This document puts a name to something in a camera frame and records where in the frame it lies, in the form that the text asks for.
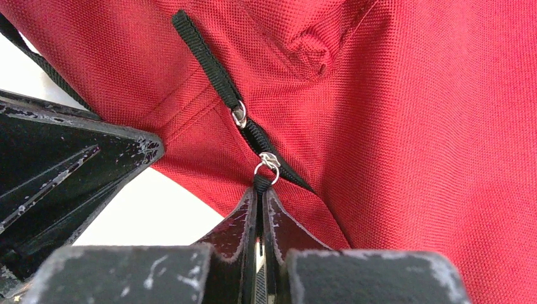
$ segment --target silver zipper slider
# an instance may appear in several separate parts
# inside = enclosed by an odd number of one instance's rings
[[[275,174],[276,177],[272,181],[272,185],[274,185],[278,179],[280,178],[280,162],[278,161],[278,157],[276,157],[274,154],[270,152],[262,152],[259,154],[259,157],[261,158],[261,163],[255,167],[255,170],[253,171],[253,175],[256,175],[259,171],[259,168],[261,168],[263,165],[267,166],[269,169],[271,169]]]
[[[231,116],[237,127],[244,129],[246,126],[246,107],[242,101],[239,100],[239,106],[231,110]]]

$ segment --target black plastic object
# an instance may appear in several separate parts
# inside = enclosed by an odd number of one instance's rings
[[[163,153],[154,134],[0,91],[0,298]]]
[[[256,205],[261,202],[263,223],[269,226],[264,234],[267,268],[266,277],[260,273],[255,277]],[[254,296],[254,287],[256,293],[265,292],[263,300],[259,294]],[[457,269],[442,256],[329,250],[285,212],[273,190],[258,201],[252,188],[227,218],[192,246],[59,249],[18,300],[33,304],[470,303]]]

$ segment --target red backpack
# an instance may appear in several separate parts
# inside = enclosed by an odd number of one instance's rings
[[[177,33],[178,10],[214,58]],[[476,303],[537,300],[537,4],[3,1],[0,13],[98,115],[158,134],[154,168],[222,215],[271,151],[283,205],[329,246],[437,251]]]

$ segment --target textured fabric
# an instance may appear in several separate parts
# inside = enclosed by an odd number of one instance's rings
[[[1,1],[92,108],[160,135],[155,168],[225,215],[259,160],[172,27],[179,9],[317,193],[275,185],[315,236],[438,251],[476,303],[537,302],[534,1]]]

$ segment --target seam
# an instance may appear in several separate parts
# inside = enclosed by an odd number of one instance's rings
[[[193,103],[194,100],[198,99],[198,98],[199,98],[203,93],[205,93],[210,87],[211,87],[211,85],[208,84],[205,88],[203,88],[199,93],[197,93],[197,95],[195,95],[193,98],[191,98],[189,102],[187,102],[184,106],[182,106],[181,109],[178,109],[178,110],[175,112],[175,114],[173,114],[172,117],[170,117],[170,119],[168,119],[168,120],[167,120],[161,127],[159,127],[158,129],[159,129],[159,130],[162,130],[162,129],[166,128],[166,127],[171,123],[172,120],[174,120],[174,119],[177,118],[179,115],[181,115],[181,112],[182,112],[187,106],[189,106],[191,103]],[[192,119],[192,118],[188,118],[188,120],[187,120],[185,123],[181,124],[177,130],[181,129],[182,126],[183,126],[184,124],[186,124],[190,119]]]
[[[164,141],[174,141],[178,136],[180,136],[184,131],[188,130],[190,126],[197,122],[198,120],[205,117],[205,115],[210,113],[210,110],[214,109],[219,103],[220,98],[215,97],[208,105],[206,105],[203,109],[198,111],[196,114],[192,115],[191,118],[189,118],[184,124],[182,124],[179,128],[177,128],[173,133],[171,133],[168,137],[164,138]]]
[[[354,33],[360,28],[360,26],[362,25],[363,21],[365,20],[365,18],[367,16],[369,16],[369,13],[373,10],[373,8],[375,6],[377,6],[377,3],[380,2],[381,0],[375,0],[375,2],[373,4],[371,4],[371,6],[369,7],[369,9],[365,12],[365,14],[363,14],[362,18],[360,19],[360,21],[358,22],[358,24],[356,24],[356,26],[352,29],[352,32],[348,32],[345,33],[345,37],[342,39],[341,41],[341,48],[339,49],[339,52],[338,52],[338,56],[341,54],[341,52],[343,51],[344,49],[344,45],[345,43],[348,41],[348,39],[350,37],[352,37],[354,35]]]
[[[156,104],[156,106],[154,106],[151,110],[149,110],[147,112],[147,114],[145,114],[144,116],[142,116],[140,119],[138,119],[136,121],[136,123],[140,123],[140,122],[143,122],[145,119],[148,119],[151,114],[153,114],[163,103],[165,103],[166,101],[168,101],[169,98],[171,98],[179,89],[183,88],[184,85],[186,85],[188,83],[188,81],[192,78],[192,76],[194,76],[194,74],[196,74],[199,69],[201,68],[201,66],[198,66],[192,73],[190,73],[190,75],[188,75],[188,77],[182,81],[181,83],[177,84],[177,86],[175,86],[174,89],[172,89],[168,94],[166,94],[166,96],[164,96],[163,98],[160,99],[160,101]],[[182,111],[187,105],[190,104],[190,102],[192,101],[189,101],[188,103],[186,103],[181,109],[179,109],[178,111]]]
[[[284,52],[282,52],[282,50],[280,50],[280,48],[277,46],[277,43],[274,41],[274,38],[272,38],[272,36],[268,34],[267,35],[264,34],[265,31],[263,31],[260,28],[261,26],[259,25],[259,23],[255,22],[255,19],[250,14],[250,11],[246,9],[246,4],[244,3],[244,1],[240,0],[237,2],[237,4],[246,13],[248,18],[250,19],[250,22],[254,24],[254,27],[257,30],[258,37],[263,37],[263,42],[265,42],[265,44],[268,46],[268,49],[272,52],[272,54],[276,55],[276,57],[280,59],[280,62],[286,66],[289,72],[291,72],[291,75],[293,75],[295,78],[298,78],[298,79],[307,80],[307,77],[302,77],[296,73],[294,65],[291,63],[289,58],[284,54]]]

